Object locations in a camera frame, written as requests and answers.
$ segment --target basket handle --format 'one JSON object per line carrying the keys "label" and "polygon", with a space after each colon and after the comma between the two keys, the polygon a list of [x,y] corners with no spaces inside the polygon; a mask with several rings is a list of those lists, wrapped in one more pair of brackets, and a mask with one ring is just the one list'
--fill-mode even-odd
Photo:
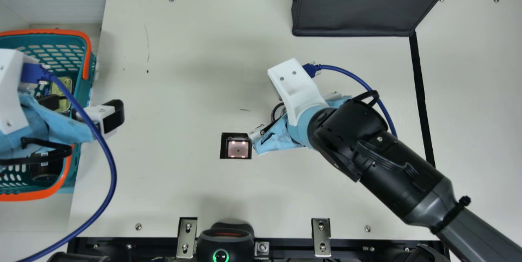
{"label": "basket handle", "polygon": [[56,34],[56,35],[70,35],[77,36],[84,39],[86,44],[86,53],[84,55],[84,65],[82,68],[82,79],[89,79],[89,62],[91,58],[91,40],[86,33],[77,30],[64,30],[64,29],[28,29],[28,30],[14,30],[0,33],[0,37],[14,36],[14,35],[27,35],[27,34]]}

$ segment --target blue cable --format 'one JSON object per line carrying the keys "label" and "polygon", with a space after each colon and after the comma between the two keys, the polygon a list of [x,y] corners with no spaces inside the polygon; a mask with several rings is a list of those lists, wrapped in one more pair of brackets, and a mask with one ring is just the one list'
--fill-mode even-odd
{"label": "blue cable", "polygon": [[[338,71],[339,73],[345,74],[345,75],[349,76],[350,78],[353,78],[354,80],[356,80],[367,91],[372,90],[372,88],[370,86],[368,86],[368,84],[366,84],[366,82],[363,81],[361,78],[356,76],[354,73],[351,73],[350,71],[347,71],[341,67],[332,66],[332,65],[321,65],[321,64],[320,65],[306,64],[306,65],[303,65],[303,68],[312,78],[315,77],[315,73],[321,69]],[[386,107],[384,107],[384,104],[380,99],[377,101],[377,104],[379,105],[380,110],[383,111],[384,117],[386,118],[386,121],[388,122],[388,125],[390,126],[391,133],[395,137],[397,137],[397,131],[395,130],[395,125],[393,124],[393,121],[388,113],[388,110],[386,109]]]}
{"label": "blue cable", "polygon": [[111,151],[108,148],[108,145],[105,142],[105,139],[103,139],[102,134],[97,129],[97,127],[95,126],[93,121],[89,118],[87,113],[85,113],[85,111],[82,108],[82,106],[80,105],[80,103],[78,103],[78,101],[76,101],[74,96],[67,90],[67,88],[62,84],[62,82],[58,79],[58,77],[56,77],[53,73],[45,71],[43,73],[43,78],[45,80],[52,81],[54,84],[56,84],[58,86],[58,88],[60,88],[60,90],[65,95],[65,97],[67,97],[67,99],[71,102],[71,104],[74,106],[76,111],[78,111],[78,113],[80,113],[80,116],[82,117],[82,119],[85,121],[85,123],[89,126],[89,128],[93,132],[94,136],[96,137],[98,143],[102,147],[103,152],[105,153],[105,155],[107,157],[108,166],[111,170],[111,186],[109,187],[107,197],[105,197],[105,200],[103,201],[101,206],[93,214],[93,216],[91,216],[91,218],[89,218],[83,225],[81,225],[75,231],[71,232],[70,234],[68,234],[67,236],[65,236],[64,238],[59,240],[58,242],[54,243],[53,245],[47,247],[46,249],[39,251],[36,254],[33,254],[25,259],[19,260],[19,262],[31,262],[31,261],[34,261],[45,255],[48,255],[48,254],[52,253],[53,251],[55,251],[56,249],[58,249],[59,247],[61,247],[62,245],[64,245],[65,243],[67,243],[70,240],[72,240],[73,238],[75,238],[82,231],[86,230],[86,228],[88,228],[93,222],[95,222],[97,220],[98,217],[100,217],[100,215],[103,213],[105,208],[107,208],[108,204],[111,202],[112,196],[114,195],[114,190],[116,190],[116,164],[114,163],[114,158],[112,157]]}

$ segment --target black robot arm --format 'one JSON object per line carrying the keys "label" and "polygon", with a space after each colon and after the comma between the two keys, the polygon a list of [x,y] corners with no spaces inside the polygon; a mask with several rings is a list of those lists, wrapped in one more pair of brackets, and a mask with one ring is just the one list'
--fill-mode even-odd
{"label": "black robot arm", "polygon": [[[362,100],[373,97],[370,103]],[[451,181],[387,132],[370,91],[319,111],[308,138],[334,167],[360,181],[408,225],[428,227],[463,261],[522,261],[522,249],[455,199]]]}

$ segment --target black metal frame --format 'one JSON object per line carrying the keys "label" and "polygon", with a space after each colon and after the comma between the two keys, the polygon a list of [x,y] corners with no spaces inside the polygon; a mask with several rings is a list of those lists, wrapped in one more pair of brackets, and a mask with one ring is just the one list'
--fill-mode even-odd
{"label": "black metal frame", "polygon": [[[270,259],[317,258],[311,238],[256,238],[270,243]],[[449,259],[449,250],[439,240],[339,240],[332,239],[331,260],[360,260],[362,262],[389,262],[383,260],[387,251],[414,249],[417,244],[432,247]],[[69,242],[68,253],[89,254],[95,245],[116,244],[129,249],[131,261],[149,261],[155,257],[175,257],[177,238],[75,238]]]}

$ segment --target green light ring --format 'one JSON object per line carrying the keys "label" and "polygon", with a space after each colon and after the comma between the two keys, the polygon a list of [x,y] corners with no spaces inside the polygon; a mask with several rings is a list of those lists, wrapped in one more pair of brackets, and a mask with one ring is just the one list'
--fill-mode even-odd
{"label": "green light ring", "polygon": [[216,261],[216,253],[218,253],[219,251],[224,251],[225,254],[227,255],[227,259],[225,260],[225,262],[228,262],[229,258],[230,258],[230,255],[228,254],[227,250],[225,249],[217,249],[214,254],[212,255],[212,260],[214,260],[214,262],[217,262]]}

